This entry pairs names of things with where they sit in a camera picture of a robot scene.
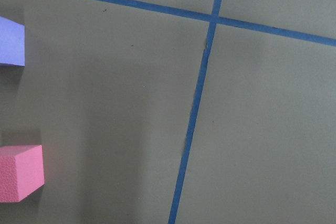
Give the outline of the pink foam block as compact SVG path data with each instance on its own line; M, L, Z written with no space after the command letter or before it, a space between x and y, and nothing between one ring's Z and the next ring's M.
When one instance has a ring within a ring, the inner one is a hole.
M20 202L44 183L41 145L1 147L1 203Z

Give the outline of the purple foam block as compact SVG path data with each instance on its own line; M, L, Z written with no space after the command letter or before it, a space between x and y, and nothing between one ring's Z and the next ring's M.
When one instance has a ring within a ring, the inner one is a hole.
M25 66L25 26L1 17L1 64Z

